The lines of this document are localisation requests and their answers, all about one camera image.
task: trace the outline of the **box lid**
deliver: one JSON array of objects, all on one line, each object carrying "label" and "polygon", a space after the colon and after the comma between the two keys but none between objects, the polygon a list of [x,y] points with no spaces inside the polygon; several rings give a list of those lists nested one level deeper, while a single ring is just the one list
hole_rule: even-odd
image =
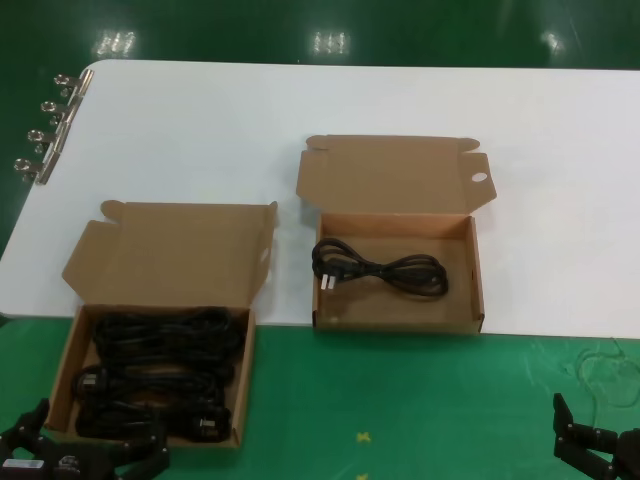
[{"label": "box lid", "polygon": [[276,209],[110,200],[62,277],[89,304],[246,307],[269,272]]},{"label": "box lid", "polygon": [[318,135],[297,193],[335,213],[471,213],[496,197],[471,138]]}]

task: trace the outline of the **metal clip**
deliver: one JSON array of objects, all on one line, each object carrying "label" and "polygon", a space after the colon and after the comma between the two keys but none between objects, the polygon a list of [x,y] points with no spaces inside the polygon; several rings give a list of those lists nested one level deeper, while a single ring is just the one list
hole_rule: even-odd
[{"label": "metal clip", "polygon": [[27,134],[27,139],[32,143],[37,143],[36,145],[36,153],[43,153],[45,148],[49,146],[50,143],[56,141],[55,133],[45,133],[40,130],[31,130]]},{"label": "metal clip", "polygon": [[64,115],[69,110],[69,107],[63,103],[44,102],[40,105],[40,109],[45,113]]},{"label": "metal clip", "polygon": [[77,87],[80,85],[80,79],[59,73],[53,78],[53,83],[61,87]]},{"label": "metal clip", "polygon": [[25,158],[19,158],[13,164],[13,168],[18,172],[23,173],[22,180],[25,182],[33,180],[40,170],[42,170],[42,165],[34,165],[29,160]]},{"label": "metal clip", "polygon": [[60,159],[62,149],[69,135],[71,124],[75,118],[78,108],[87,93],[91,79],[93,78],[93,70],[86,69],[82,72],[80,78],[73,78],[67,75],[58,75],[54,78],[56,85],[64,87],[63,96],[69,96],[68,105],[56,102],[44,102],[41,110],[51,113],[52,118],[49,122],[56,126],[55,133],[45,133],[39,130],[31,130],[27,138],[31,142],[35,142],[36,152],[44,153],[42,164],[32,165],[29,160],[18,159],[14,168],[24,175],[24,180],[28,181],[35,178],[35,183],[45,185]]},{"label": "metal clip", "polygon": [[82,79],[58,74],[53,78],[53,83],[64,87],[62,90],[60,90],[60,96],[62,96],[62,98],[67,98],[69,95],[71,95],[71,92],[73,92],[76,87],[82,85]]}]

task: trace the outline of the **label sticker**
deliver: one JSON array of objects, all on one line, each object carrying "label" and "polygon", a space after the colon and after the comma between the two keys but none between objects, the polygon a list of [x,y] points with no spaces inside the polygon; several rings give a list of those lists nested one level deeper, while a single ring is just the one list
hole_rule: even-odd
[{"label": "label sticker", "polygon": [[7,458],[2,464],[8,468],[42,468],[44,460],[18,460],[17,458]]}]

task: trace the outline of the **cardboard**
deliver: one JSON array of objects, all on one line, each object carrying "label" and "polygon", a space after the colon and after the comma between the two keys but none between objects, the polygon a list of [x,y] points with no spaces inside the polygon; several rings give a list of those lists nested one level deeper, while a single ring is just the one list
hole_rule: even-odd
[{"label": "cardboard", "polygon": [[45,426],[64,440],[78,437],[79,404],[71,380],[98,363],[93,325],[107,311],[187,313],[227,307],[246,329],[233,383],[225,389],[231,438],[171,446],[238,447],[242,442],[253,363],[255,315],[251,301],[269,272],[275,213],[271,205],[191,205],[104,202],[107,221],[91,221],[63,278],[86,302],[67,339]]},{"label": "cardboard", "polygon": [[469,213],[496,197],[477,140],[444,137],[313,136],[302,153],[298,195],[322,210],[318,241],[334,237],[387,263],[427,253],[446,268],[450,289],[433,300],[378,278],[320,290],[317,328],[477,333],[484,321],[475,222]]}]

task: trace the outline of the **plug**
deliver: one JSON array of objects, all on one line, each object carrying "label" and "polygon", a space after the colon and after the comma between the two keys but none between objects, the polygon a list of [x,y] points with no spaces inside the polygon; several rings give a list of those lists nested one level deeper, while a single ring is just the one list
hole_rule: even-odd
[{"label": "plug", "polygon": [[207,412],[194,415],[189,425],[188,437],[194,442],[223,442],[231,433],[231,412],[225,407],[208,408]]},{"label": "plug", "polygon": [[106,368],[94,365],[81,370],[73,381],[73,394],[77,398],[104,394],[109,387],[109,374]]}]

